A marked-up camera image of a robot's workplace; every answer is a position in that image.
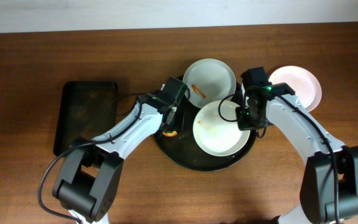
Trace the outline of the white plate with red sauce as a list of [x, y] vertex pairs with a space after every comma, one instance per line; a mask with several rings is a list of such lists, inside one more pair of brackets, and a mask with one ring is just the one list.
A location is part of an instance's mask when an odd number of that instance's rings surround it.
[[213, 58], [201, 59], [190, 65], [183, 82], [190, 89], [190, 103], [197, 108], [222, 100], [236, 90], [234, 72], [224, 62]]

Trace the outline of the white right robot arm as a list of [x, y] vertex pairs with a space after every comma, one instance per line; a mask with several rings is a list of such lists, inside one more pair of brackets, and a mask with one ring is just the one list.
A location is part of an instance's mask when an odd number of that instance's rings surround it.
[[358, 216], [358, 146], [327, 132], [294, 91], [252, 86], [236, 108], [241, 131], [276, 126], [304, 160], [300, 204], [274, 223], [341, 223]]

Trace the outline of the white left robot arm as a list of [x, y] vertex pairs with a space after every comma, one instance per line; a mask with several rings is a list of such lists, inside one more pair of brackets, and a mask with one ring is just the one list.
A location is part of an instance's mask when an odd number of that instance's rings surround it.
[[63, 165], [52, 195], [76, 223], [107, 223], [124, 160], [147, 137], [161, 135], [188, 93], [165, 90], [139, 95], [134, 109], [104, 134], [70, 147], [57, 158]]

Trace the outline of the white plate with yellow sauce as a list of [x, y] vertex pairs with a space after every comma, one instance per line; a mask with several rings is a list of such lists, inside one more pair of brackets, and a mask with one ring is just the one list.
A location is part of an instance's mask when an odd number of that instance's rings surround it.
[[250, 140], [250, 131], [239, 130], [233, 101], [214, 101], [202, 107], [193, 122], [193, 137], [207, 154], [224, 157], [239, 152]]

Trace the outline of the pinkish white plate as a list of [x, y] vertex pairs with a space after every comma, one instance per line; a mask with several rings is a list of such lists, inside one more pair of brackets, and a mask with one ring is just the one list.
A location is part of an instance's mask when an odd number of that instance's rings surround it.
[[288, 84], [307, 111], [314, 110], [321, 101], [321, 85], [318, 79], [305, 68], [293, 65], [280, 67], [271, 74], [268, 80], [273, 84]]

